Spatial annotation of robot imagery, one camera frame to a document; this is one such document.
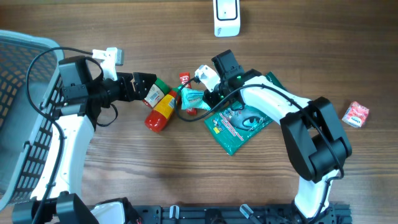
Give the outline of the small jar green lid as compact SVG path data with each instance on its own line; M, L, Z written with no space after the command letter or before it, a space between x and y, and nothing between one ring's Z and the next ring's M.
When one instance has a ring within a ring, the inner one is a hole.
M146 106L154 108L169 91L170 87L163 80L157 78L142 102Z

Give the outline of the light green tissue pack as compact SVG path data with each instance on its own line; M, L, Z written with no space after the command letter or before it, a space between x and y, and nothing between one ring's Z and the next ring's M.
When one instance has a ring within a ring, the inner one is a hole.
M211 107L203 100L204 97L203 90L194 90L191 88L183 88L181 91L182 96L182 109L201 109L201 110L211 110Z

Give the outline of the green 3M gloves pack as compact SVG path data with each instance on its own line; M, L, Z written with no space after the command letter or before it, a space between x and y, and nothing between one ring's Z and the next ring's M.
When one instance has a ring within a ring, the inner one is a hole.
M230 156L273 122L263 112L235 101L208 117L204 124Z

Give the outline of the red sauce bottle green cap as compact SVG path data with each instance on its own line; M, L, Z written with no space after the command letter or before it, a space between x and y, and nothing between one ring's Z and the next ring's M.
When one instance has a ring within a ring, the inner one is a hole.
M177 100L177 103L180 101L180 97L177 96L179 88L171 89L158 102L144 121L146 127L151 131L158 133L166 127L172 113L175 111L175 100Z

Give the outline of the red Nescafe coffee stick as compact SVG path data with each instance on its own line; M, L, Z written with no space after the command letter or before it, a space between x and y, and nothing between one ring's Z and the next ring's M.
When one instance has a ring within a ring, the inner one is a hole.
M181 84L185 84L190 79L190 73L189 72L182 72L182 73L179 74L179 77L180 77ZM186 112L190 116L197 115L197 110L195 108L186 109Z

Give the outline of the small red snack packet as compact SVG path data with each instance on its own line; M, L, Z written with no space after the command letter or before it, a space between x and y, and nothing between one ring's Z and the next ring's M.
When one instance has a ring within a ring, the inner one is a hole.
M354 128L361 128L365 124L368 115L368 108L357 101L353 101L341 120Z

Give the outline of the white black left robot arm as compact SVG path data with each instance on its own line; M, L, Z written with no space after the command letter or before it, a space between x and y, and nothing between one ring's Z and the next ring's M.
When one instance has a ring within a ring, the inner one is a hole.
M75 56L59 61L61 100L44 118L51 123L50 149L39 170L40 179L31 198L18 203L13 223L47 223L57 216L60 223L142 223L127 198L101 202L89 208L80 198L85 156L100 124L98 116L114 101L143 100L157 77L152 73L114 72L102 69L93 78L87 66L90 57Z

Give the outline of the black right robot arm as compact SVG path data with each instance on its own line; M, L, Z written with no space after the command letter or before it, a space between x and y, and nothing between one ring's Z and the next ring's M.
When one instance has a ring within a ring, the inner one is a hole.
M251 106L280 125L289 161L300 176L294 198L295 214L303 223L315 223L331 208L333 181L345 176L343 165L352 147L332 103L295 96L276 86L261 72L245 71L231 50L201 65L195 77L206 86L204 99L211 108L228 100Z

